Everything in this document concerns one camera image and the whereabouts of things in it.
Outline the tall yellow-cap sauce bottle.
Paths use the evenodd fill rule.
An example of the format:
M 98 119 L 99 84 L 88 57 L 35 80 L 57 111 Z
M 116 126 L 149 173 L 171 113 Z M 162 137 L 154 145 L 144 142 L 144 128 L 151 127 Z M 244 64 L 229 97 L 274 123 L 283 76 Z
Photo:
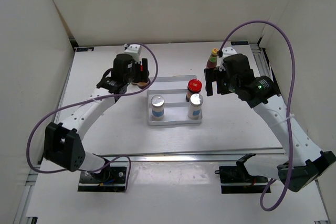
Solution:
M 215 68 L 217 66 L 217 59 L 218 59 L 218 49 L 213 48 L 212 52 L 208 58 L 206 68 Z

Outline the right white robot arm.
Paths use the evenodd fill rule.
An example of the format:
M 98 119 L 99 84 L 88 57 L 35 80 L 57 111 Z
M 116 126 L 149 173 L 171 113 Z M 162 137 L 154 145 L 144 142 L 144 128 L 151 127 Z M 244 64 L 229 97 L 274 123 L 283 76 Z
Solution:
M 225 57 L 219 67 L 206 68 L 204 74 L 208 96 L 213 95 L 213 82 L 218 94 L 236 94 L 265 121 L 286 152 L 283 158 L 243 156 L 236 162 L 234 171 L 240 181 L 262 176 L 285 183 L 290 174 L 288 188 L 298 192 L 335 163 L 333 152 L 323 151 L 309 139 L 294 115 L 287 114 L 284 99 L 274 82 L 268 76 L 255 77 L 247 56 Z

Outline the red-lid sauce jar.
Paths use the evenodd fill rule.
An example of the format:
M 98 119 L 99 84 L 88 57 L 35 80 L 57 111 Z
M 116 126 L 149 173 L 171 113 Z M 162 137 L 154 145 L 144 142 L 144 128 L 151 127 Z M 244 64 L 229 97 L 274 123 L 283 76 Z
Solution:
M 190 98 L 193 94 L 200 93 L 202 89 L 202 83 L 198 79 L 192 79 L 187 84 L 187 94 L 186 94 L 186 101 L 189 102 Z
M 138 86 L 140 89 L 144 89 L 146 86 L 150 84 L 149 82 L 140 82 L 141 79 L 141 64 L 135 64 L 135 72 L 134 72 L 134 79 L 131 82 L 132 85 Z

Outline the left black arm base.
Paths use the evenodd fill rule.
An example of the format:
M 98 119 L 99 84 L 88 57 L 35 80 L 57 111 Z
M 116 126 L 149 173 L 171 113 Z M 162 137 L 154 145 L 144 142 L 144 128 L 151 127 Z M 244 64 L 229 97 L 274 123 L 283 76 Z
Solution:
M 126 191 L 127 166 L 110 166 L 103 175 L 81 172 L 78 189 L 79 192 L 92 193 L 124 193 Z

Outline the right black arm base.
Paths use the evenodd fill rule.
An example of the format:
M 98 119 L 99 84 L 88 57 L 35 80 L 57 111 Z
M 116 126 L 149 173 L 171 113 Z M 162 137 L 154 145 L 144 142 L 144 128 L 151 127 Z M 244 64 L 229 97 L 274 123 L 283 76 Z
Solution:
M 262 176 L 243 178 L 236 166 L 220 166 L 214 173 L 220 178 L 222 194 L 261 194 L 269 182 Z

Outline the silver-lid white shaker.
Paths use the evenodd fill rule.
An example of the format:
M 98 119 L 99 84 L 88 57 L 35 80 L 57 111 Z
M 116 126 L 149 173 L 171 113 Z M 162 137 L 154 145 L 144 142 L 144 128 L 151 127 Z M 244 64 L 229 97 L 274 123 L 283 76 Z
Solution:
M 191 95 L 188 108 L 188 117 L 192 120 L 199 118 L 203 105 L 203 97 L 201 94 L 196 93 Z
M 161 120 L 164 117 L 165 100 L 161 95 L 154 95 L 151 99 L 151 111 L 154 120 Z

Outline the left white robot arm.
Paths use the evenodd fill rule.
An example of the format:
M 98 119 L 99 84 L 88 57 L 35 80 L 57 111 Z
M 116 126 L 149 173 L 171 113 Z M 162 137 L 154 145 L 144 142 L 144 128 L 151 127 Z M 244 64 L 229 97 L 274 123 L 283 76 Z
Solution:
M 130 83 L 149 81 L 146 58 L 137 62 L 130 54 L 118 54 L 113 67 L 103 74 L 85 104 L 61 122 L 48 124 L 45 129 L 44 158 L 70 172 L 87 171 L 98 182 L 108 180 L 108 161 L 86 152 L 82 140 L 95 121 L 126 94 Z

